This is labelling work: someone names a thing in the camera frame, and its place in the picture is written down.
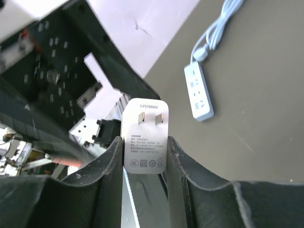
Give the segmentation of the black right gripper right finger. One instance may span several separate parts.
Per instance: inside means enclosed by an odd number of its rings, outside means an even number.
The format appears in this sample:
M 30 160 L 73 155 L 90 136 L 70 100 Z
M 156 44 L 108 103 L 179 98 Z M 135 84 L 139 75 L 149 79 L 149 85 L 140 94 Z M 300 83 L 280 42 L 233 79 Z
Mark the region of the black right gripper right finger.
M 301 228 L 304 185 L 229 181 L 168 138 L 167 191 L 173 228 Z

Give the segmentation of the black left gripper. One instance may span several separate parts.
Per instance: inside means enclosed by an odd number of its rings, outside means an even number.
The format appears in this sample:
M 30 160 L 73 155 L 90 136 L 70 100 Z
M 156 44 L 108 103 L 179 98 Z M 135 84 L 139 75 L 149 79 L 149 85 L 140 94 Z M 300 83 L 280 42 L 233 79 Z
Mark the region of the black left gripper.
M 93 54 L 111 86 L 132 98 L 159 95 L 131 68 L 85 0 L 41 19 L 13 0 L 0 3 L 0 121 L 40 150 L 89 157 L 69 137 L 101 87 L 84 59 Z

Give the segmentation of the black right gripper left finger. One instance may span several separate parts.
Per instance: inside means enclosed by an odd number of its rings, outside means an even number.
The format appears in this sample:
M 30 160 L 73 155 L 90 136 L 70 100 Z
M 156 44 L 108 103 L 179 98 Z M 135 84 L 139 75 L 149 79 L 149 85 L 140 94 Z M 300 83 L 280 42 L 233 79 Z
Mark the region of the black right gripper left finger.
M 121 225 L 123 140 L 59 181 L 47 175 L 0 180 L 3 228 L 118 228 Z

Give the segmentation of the small white USB charger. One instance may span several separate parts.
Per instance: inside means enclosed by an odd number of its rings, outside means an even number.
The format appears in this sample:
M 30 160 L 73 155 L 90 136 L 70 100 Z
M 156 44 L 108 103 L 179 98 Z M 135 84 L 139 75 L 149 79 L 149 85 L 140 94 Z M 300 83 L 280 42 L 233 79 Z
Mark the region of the small white USB charger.
M 133 98 L 121 120 L 124 167 L 131 174 L 161 174 L 167 167 L 169 107 L 155 99 Z

